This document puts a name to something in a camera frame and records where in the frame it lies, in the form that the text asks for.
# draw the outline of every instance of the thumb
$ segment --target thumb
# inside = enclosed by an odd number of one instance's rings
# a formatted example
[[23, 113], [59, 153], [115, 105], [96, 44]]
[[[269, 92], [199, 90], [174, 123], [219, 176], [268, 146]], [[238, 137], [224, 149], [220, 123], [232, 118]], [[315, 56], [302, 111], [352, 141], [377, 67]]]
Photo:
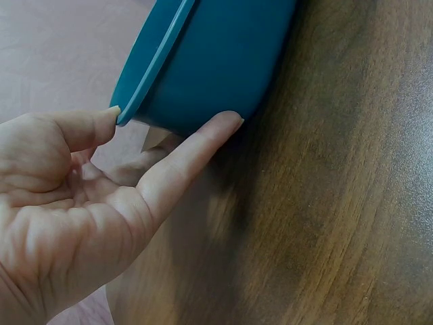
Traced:
[[99, 112], [74, 111], [42, 114], [41, 119], [55, 123], [71, 152], [95, 148], [114, 137], [118, 106]]

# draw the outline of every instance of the finger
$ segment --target finger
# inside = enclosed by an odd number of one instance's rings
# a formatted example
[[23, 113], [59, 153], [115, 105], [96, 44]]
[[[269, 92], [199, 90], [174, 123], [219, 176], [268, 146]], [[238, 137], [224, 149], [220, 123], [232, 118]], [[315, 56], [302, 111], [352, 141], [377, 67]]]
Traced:
[[170, 134], [157, 146], [142, 152], [135, 160], [116, 167], [109, 173], [106, 173], [106, 175], [120, 186], [135, 187], [145, 172], [163, 158], [167, 157], [180, 143], [180, 137]]
[[109, 142], [116, 130], [119, 107], [100, 112], [56, 112], [42, 115], [62, 132], [71, 152], [96, 148]]
[[235, 112], [223, 112], [186, 139], [165, 159], [154, 165], [138, 183], [154, 230], [206, 166], [215, 152], [239, 129], [243, 120]]

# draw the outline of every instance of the hand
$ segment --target hand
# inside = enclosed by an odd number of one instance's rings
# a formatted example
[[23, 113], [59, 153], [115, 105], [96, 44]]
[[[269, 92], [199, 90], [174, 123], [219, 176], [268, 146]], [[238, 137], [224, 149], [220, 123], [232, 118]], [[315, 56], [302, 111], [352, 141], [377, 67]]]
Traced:
[[107, 174], [91, 157], [118, 113], [0, 125], [0, 324], [43, 324], [123, 272], [242, 123], [221, 113], [168, 156], [171, 139]]

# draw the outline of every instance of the wood grain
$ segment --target wood grain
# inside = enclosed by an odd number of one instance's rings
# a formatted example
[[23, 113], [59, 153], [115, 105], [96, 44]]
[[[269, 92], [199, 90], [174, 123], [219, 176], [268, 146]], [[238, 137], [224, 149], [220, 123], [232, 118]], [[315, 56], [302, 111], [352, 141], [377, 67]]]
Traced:
[[433, 1], [301, 4], [266, 108], [108, 288], [116, 325], [433, 323]]

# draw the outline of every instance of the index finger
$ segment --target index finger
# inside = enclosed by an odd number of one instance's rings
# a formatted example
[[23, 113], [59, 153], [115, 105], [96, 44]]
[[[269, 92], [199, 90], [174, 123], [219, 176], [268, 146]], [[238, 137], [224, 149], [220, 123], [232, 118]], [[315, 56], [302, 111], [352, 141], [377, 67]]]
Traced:
[[150, 210], [155, 230], [215, 152], [239, 129], [242, 118], [223, 112], [187, 138], [140, 179], [137, 189]]

